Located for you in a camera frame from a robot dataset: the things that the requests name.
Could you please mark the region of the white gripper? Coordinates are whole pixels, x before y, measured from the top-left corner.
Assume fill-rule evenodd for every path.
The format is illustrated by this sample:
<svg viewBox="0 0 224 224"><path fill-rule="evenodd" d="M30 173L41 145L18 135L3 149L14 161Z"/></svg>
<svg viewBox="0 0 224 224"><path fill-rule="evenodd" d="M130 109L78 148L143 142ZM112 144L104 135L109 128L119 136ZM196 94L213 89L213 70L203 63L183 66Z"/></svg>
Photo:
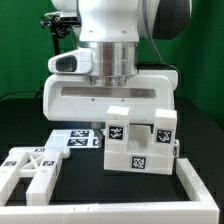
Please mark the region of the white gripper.
<svg viewBox="0 0 224 224"><path fill-rule="evenodd" d="M175 70L140 70L124 87L92 86L84 75L51 75L43 113L54 121L104 122L110 106L129 107L131 122L152 122L156 109L174 109Z"/></svg>

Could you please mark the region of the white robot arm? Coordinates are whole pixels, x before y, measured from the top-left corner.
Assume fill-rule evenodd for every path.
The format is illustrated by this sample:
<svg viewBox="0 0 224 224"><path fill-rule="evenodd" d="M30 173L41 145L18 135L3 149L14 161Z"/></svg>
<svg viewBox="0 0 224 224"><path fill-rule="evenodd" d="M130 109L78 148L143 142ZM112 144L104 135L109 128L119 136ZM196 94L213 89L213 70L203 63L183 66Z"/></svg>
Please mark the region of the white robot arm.
<svg viewBox="0 0 224 224"><path fill-rule="evenodd" d="M192 0L51 0L57 23L69 25L78 47L48 61L43 112L50 120L106 119L128 107L132 123L147 124L158 109L174 108L174 70L137 64L142 37L172 39L189 23Z"/></svg>

